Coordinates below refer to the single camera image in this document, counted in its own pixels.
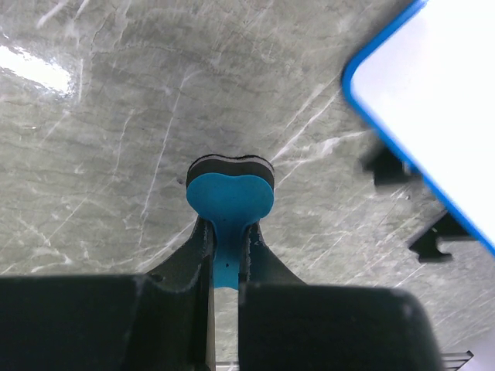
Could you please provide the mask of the blue whiteboard eraser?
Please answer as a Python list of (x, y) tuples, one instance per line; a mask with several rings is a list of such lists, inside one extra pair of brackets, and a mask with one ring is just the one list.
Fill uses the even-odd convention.
[(204, 155), (186, 173), (186, 199), (213, 225), (214, 287), (237, 290), (246, 231), (266, 217), (275, 202), (273, 166), (257, 155)]

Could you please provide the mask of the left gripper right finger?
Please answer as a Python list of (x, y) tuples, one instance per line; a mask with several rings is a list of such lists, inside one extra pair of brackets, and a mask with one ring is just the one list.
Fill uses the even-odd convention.
[(304, 283), (268, 248), (244, 238), (238, 299), (242, 370), (441, 370), (422, 305), (397, 288)]

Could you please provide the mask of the blue-framed small whiteboard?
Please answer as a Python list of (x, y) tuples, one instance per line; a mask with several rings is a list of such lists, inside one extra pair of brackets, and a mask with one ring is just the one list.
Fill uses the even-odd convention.
[(494, 3), (413, 1), (346, 65), (343, 95), (494, 249)]

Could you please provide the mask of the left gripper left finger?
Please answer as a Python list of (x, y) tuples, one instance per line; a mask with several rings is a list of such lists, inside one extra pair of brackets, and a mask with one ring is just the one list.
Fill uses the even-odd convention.
[(212, 370), (212, 225), (144, 274), (1, 279), (3, 370)]

